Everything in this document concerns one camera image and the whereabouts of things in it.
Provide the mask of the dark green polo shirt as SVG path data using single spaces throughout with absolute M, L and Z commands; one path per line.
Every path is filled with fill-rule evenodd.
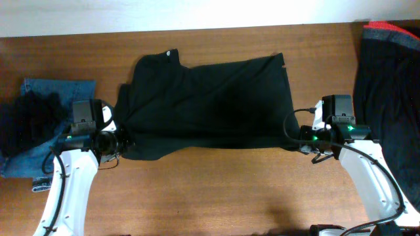
M 155 161 L 184 148 L 295 151 L 299 125 L 282 54 L 187 68 L 177 50 L 142 57 L 120 87 L 114 121 L 123 154 Z

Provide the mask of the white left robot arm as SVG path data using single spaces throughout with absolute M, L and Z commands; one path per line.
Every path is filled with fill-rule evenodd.
M 89 192 L 105 157 L 133 142 L 122 130 L 63 134 L 51 147 L 52 185 L 35 235 L 83 235 Z

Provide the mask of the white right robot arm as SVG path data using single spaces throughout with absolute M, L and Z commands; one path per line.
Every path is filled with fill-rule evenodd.
M 338 160 L 348 172 L 362 200 L 368 222 L 347 229 L 343 226 L 318 224 L 310 235 L 418 235 L 419 212 L 402 193 L 383 157 L 382 148 L 371 137 L 366 125 L 302 126 L 304 141 L 330 141 L 343 145 L 302 146 L 305 153 L 317 154 L 312 162 L 330 157 Z

